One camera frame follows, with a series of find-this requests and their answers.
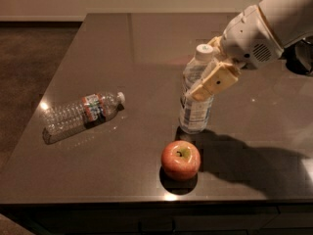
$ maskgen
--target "plastic bottle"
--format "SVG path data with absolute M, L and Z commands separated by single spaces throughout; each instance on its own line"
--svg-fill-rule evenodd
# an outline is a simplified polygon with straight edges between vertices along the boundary
M 124 94 L 118 92 L 100 92 L 69 102 L 43 112 L 45 124 L 44 139 L 58 136 L 69 137 L 84 129 L 93 127 L 114 118 L 118 106 L 125 102 Z
M 185 95 L 192 85 L 201 79 L 201 74 L 211 62 L 212 58 L 212 46 L 208 44 L 198 45 L 195 57 L 187 64 L 183 72 L 183 93 L 180 99 L 181 109 L 179 114 L 179 124 L 181 129 L 189 134 L 200 133 L 206 128 L 213 96 L 204 102 L 198 102 L 187 98 Z

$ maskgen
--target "floor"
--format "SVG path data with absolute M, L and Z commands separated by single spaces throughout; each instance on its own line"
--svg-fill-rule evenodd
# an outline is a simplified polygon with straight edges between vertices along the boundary
M 77 24 L 0 25 L 0 173 L 79 29 Z M 0 235 L 32 233 L 0 214 Z

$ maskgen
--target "water bottle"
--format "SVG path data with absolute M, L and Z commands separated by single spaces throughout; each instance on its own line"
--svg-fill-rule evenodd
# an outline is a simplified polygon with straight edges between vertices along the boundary
M 186 92 L 192 85 L 201 79 L 201 75 L 211 62 L 213 47 L 208 44 L 198 45 L 195 57 L 187 64 L 182 79 L 181 108 L 179 124 L 183 131 L 196 134 L 203 131 L 207 126 L 209 111 L 213 102 L 213 96 L 206 101 L 198 102 L 186 97 Z
M 45 125 L 43 138 L 46 143 L 61 140 L 117 115 L 118 106 L 125 102 L 122 92 L 100 92 L 68 102 L 43 112 Z

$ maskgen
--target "apple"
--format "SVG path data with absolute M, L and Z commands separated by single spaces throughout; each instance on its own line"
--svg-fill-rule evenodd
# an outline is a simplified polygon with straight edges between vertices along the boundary
M 161 164 L 167 176 L 176 181 L 185 181 L 197 174 L 201 156 L 196 146 L 178 140 L 166 145 L 161 155 Z

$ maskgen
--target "bottle cap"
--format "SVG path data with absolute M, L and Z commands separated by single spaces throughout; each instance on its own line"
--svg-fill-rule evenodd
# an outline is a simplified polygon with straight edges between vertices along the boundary
M 200 44 L 196 48 L 195 58 L 199 61 L 209 62 L 213 55 L 213 47 L 209 44 Z
M 119 103 L 120 104 L 124 104 L 125 103 L 125 96 L 124 96 L 124 94 L 122 93 L 122 92 L 118 92 L 117 93 L 117 98 L 119 99 Z

